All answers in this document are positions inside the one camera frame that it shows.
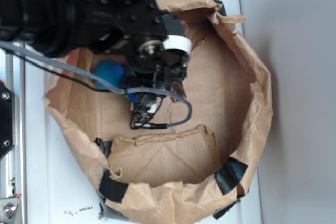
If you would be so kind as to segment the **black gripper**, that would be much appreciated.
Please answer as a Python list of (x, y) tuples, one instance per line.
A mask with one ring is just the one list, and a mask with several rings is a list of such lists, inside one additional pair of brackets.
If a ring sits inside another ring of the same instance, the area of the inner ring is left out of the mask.
[(155, 0), (89, 0), (89, 49), (124, 55), (131, 72), (113, 69), (116, 80), (95, 77), (97, 85), (128, 96), (134, 104), (133, 129), (166, 129), (152, 123), (157, 98), (178, 98), (173, 83), (186, 77), (191, 42), (177, 17), (159, 10)]

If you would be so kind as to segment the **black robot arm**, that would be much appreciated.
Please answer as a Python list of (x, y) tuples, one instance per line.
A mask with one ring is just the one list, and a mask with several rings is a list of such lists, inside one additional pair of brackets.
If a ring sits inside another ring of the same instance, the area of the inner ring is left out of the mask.
[[(191, 41), (179, 18), (155, 0), (1, 0), (1, 48), (95, 82), (132, 102), (132, 129), (166, 129), (152, 122), (170, 97), (185, 102), (171, 85), (187, 76)], [(129, 70), (106, 62), (88, 73), (56, 58), (77, 48), (125, 56)]]

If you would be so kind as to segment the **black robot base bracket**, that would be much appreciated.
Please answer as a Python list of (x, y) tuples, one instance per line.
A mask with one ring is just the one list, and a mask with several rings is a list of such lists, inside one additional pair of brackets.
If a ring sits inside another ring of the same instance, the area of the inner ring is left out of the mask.
[(1, 161), (13, 149), (14, 137), (14, 114), (15, 114), (15, 95), (1, 81)]

